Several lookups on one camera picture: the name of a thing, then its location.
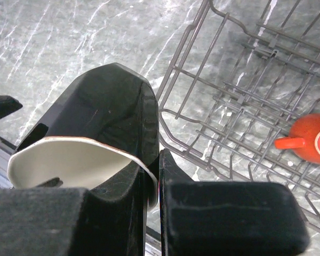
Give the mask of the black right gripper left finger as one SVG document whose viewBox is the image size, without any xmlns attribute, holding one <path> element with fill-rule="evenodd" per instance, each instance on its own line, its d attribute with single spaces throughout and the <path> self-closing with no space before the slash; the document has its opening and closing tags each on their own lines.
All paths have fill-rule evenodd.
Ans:
<svg viewBox="0 0 320 256">
<path fill-rule="evenodd" d="M 158 179 L 158 103 L 149 82 L 121 64 L 78 76 L 14 153 L 60 136 L 121 149 Z M 134 162 L 94 189 L 67 188 L 60 178 L 0 189 L 0 255 L 143 255 L 151 189 Z"/>
</svg>

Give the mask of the black mug white inside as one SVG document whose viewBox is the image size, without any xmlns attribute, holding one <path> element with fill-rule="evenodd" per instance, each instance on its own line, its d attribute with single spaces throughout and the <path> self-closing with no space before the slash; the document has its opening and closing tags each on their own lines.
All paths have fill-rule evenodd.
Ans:
<svg viewBox="0 0 320 256">
<path fill-rule="evenodd" d="M 7 177 L 14 188 L 36 187 L 60 178 L 64 187 L 94 189 L 131 162 L 151 178 L 148 206 L 158 203 L 158 180 L 136 156 L 86 137 L 44 137 L 14 153 L 7 165 Z"/>
</svg>

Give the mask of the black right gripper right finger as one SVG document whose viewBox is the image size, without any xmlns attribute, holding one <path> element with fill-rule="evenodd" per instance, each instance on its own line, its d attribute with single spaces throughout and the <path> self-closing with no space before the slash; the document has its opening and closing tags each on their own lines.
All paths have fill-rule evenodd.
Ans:
<svg viewBox="0 0 320 256">
<path fill-rule="evenodd" d="M 163 255 L 299 255 L 310 236 L 289 189 L 273 182 L 194 181 L 159 155 Z"/>
</svg>

